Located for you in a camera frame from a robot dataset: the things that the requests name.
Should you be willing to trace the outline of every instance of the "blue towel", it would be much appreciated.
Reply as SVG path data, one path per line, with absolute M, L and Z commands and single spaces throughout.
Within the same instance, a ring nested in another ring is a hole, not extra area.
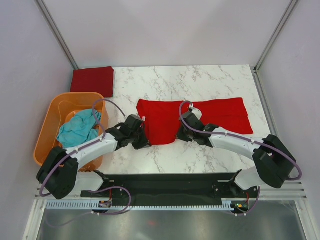
M 101 113 L 97 111 L 96 117 L 100 120 Z M 80 111 L 61 126 L 56 139 L 64 149 L 78 146 L 98 137 L 98 130 L 93 129 L 96 124 L 92 109 Z

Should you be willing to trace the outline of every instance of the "white wall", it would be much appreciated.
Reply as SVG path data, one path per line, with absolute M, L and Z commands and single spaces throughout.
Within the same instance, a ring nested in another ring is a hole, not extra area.
M 80 68 L 255 65 L 290 0 L 44 0 Z
M 0 1 L 0 234 L 22 239 L 37 189 L 33 150 L 72 68 L 33 0 Z
M 320 224 L 320 1 L 296 7 L 259 76 L 281 139 L 303 172 Z

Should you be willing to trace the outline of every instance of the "orange plastic basket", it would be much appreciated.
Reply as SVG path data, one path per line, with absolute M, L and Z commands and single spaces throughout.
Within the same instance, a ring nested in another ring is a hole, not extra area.
M 93 103 L 104 97 L 96 92 L 67 92 L 55 97 L 46 114 L 42 129 L 33 153 L 34 161 L 42 166 L 49 152 L 56 146 L 62 146 L 57 141 L 60 127 L 69 122 L 77 113 L 85 109 L 91 109 Z M 105 129 L 108 128 L 109 116 L 106 110 L 106 102 L 100 101 L 95 109 L 101 113 L 101 123 Z M 91 161 L 83 168 L 81 172 L 97 170 L 102 164 L 103 156 Z

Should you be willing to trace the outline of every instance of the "marble table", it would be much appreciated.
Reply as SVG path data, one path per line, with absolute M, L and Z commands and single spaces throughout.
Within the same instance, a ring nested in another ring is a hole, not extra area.
M 207 101 L 243 98 L 253 136 L 266 137 L 269 127 L 248 65 L 160 66 L 115 68 L 114 97 L 127 114 L 137 114 L 139 99 L 153 101 Z M 124 122 L 106 104 L 109 127 Z M 176 140 L 172 144 L 134 150 L 130 145 L 104 156 L 99 170 L 105 174 L 227 173 L 254 166 L 233 152 Z

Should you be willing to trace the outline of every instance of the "folded red towel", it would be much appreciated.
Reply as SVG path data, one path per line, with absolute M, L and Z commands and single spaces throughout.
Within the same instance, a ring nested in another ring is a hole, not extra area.
M 114 70 L 111 66 L 73 71 L 70 92 L 94 92 L 105 98 L 114 95 Z
M 148 101 L 140 99 L 136 106 L 138 114 L 145 119 L 145 134 L 152 145 L 165 145 L 176 140 L 179 127 L 179 106 L 182 101 Z M 202 112 L 204 125 L 216 124 L 238 134 L 253 134 L 248 113 L 242 98 L 217 99 L 194 102 Z M 188 110 L 185 104 L 182 113 Z

